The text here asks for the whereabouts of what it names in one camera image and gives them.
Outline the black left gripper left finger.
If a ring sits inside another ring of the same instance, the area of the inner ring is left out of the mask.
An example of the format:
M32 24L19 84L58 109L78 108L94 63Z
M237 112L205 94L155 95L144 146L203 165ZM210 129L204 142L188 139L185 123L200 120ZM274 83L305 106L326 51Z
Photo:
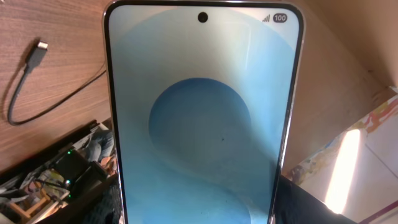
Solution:
M121 198L119 183L113 180L98 197L94 199L72 224L119 224L121 219Z

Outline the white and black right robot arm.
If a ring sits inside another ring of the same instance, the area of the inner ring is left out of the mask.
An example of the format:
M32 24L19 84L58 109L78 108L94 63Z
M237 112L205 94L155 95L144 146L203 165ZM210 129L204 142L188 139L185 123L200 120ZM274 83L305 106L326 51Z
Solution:
M52 200L71 202L108 178L98 162L90 162L74 149L53 152L42 159L29 185Z

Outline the blue Galaxy S25 smartphone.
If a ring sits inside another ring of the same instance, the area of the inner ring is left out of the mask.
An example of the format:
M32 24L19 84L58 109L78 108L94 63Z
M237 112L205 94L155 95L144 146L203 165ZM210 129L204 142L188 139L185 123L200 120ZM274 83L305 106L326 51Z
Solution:
M286 2L109 4L126 223L271 222L303 31Z

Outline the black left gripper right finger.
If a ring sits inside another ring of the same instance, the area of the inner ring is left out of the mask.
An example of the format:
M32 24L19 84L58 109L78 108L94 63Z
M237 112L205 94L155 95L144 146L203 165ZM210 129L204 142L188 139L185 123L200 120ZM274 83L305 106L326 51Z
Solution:
M276 224L356 224L281 176L275 198Z

